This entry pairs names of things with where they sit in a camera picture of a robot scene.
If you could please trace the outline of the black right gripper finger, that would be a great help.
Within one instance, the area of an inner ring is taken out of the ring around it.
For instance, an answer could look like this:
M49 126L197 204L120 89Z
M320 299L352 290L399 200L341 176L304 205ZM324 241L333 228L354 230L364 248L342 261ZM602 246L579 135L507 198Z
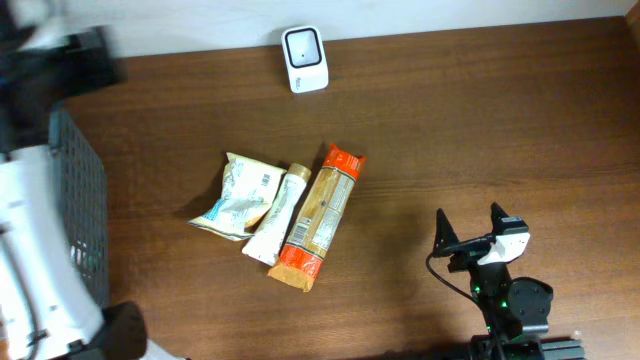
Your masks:
M492 232L494 234L503 234L504 229L506 228L506 223L504 222L504 219L508 218L509 215L502 209L502 207L497 202L493 202L490 206L490 209L491 209Z
M444 249L456 245L459 239L453 230L444 210L439 208L436 211L436 233L434 239L434 249Z

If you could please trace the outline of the orange spaghetti packet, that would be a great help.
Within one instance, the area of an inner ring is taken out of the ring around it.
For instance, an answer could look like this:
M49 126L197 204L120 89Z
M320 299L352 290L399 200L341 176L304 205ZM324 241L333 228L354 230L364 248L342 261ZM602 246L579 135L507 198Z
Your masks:
M269 277L312 289L365 162L363 155L330 146Z

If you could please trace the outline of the white tube with gold cap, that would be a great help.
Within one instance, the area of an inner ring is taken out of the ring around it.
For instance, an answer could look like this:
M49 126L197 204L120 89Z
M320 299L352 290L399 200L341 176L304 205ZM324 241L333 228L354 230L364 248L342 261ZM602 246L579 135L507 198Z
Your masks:
M290 165L272 207L261 221L254 236L243 247L244 255L269 266L276 263L294 208L310 176L309 168L297 163Z

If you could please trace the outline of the white cream snack bag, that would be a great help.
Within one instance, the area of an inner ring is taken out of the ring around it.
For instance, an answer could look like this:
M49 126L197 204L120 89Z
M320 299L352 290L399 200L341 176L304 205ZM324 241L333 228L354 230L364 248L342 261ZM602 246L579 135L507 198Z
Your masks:
M272 207L286 170L231 152L226 156L220 198L188 224L231 241L244 241L253 236L249 229Z

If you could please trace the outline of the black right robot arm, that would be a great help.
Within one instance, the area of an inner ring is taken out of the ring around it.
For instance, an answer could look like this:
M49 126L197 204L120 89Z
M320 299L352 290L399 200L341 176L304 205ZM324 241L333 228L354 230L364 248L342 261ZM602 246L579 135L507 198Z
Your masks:
M553 288L531 277L513 278L508 270L527 248L529 226L522 217L508 215L497 203L492 203L490 210L491 231L461 241L444 210L438 209L433 250L428 258L446 258L450 273L469 274L469 292L443 278L439 280L471 300L481 310L489 332L501 342L514 343L545 334Z

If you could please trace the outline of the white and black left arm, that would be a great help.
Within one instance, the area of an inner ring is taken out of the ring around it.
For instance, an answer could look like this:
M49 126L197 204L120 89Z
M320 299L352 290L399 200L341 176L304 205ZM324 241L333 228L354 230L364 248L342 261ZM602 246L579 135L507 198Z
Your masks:
M102 27L56 1L1 5L1 355L141 359L143 315L108 302L106 175L64 108L120 83Z

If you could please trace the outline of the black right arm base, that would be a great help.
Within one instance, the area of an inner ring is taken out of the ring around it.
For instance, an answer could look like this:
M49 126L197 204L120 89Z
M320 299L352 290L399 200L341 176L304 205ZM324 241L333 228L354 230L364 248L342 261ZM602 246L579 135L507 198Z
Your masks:
M533 337L504 341L490 336L474 336L464 351L467 360L586 360L581 340Z

